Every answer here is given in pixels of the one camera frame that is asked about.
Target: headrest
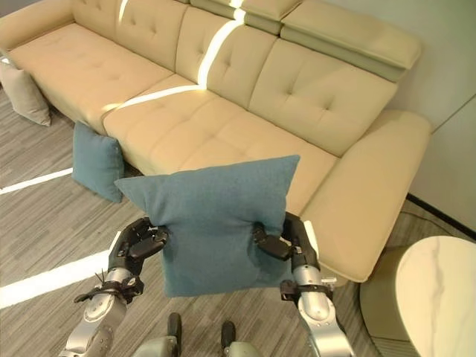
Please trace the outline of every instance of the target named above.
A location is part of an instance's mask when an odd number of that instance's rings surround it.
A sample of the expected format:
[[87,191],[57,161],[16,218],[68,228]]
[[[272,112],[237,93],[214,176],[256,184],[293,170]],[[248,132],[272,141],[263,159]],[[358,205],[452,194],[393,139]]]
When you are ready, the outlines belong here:
[[281,37],[397,82],[421,53],[414,36],[372,16],[307,0],[286,18]]
[[235,18],[235,11],[245,12],[247,25],[278,35],[280,20],[300,4],[301,0],[191,0],[195,7],[215,13],[216,15]]

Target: baseboard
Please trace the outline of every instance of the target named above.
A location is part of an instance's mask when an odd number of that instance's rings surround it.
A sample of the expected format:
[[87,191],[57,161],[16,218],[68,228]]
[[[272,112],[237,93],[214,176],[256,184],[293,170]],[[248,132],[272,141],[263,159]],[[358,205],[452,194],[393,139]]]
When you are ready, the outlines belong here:
[[410,202],[413,202],[415,205],[420,206],[424,210],[427,210],[428,212],[434,214],[436,217],[448,223],[449,225],[452,225],[461,233],[464,233],[466,236],[470,236],[472,239],[476,240],[476,231],[473,231],[470,227],[466,227],[464,224],[459,223],[456,219],[451,218],[447,214],[443,213],[441,210],[433,207],[432,205],[426,203],[425,201],[422,201],[421,199],[412,195],[411,193],[407,195],[407,200]]

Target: marble table top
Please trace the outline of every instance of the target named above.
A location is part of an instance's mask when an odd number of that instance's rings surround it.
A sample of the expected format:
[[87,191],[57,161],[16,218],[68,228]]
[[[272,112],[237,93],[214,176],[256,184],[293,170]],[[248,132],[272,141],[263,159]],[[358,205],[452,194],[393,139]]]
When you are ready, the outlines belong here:
[[429,237],[399,262],[396,301],[422,357],[476,356],[476,244]]

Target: tufted seat cushion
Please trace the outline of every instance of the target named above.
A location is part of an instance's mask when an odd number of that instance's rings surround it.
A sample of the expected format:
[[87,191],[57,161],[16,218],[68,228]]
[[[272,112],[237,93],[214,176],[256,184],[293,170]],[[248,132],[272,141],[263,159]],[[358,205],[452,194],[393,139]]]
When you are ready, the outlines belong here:
[[193,84],[174,74],[144,92],[143,103],[107,114],[106,131],[119,140],[126,160],[154,175],[298,154],[287,209],[300,213],[336,157],[208,90],[152,99]]
[[13,49],[13,61],[72,120],[105,134],[102,116],[172,72],[70,24]]

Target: round side table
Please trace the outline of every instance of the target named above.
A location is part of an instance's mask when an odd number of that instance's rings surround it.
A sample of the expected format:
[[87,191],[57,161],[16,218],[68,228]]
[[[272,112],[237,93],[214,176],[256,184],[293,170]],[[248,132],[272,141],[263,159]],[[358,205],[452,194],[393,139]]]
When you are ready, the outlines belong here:
[[476,244],[429,237],[385,252],[360,304],[385,357],[476,356]]

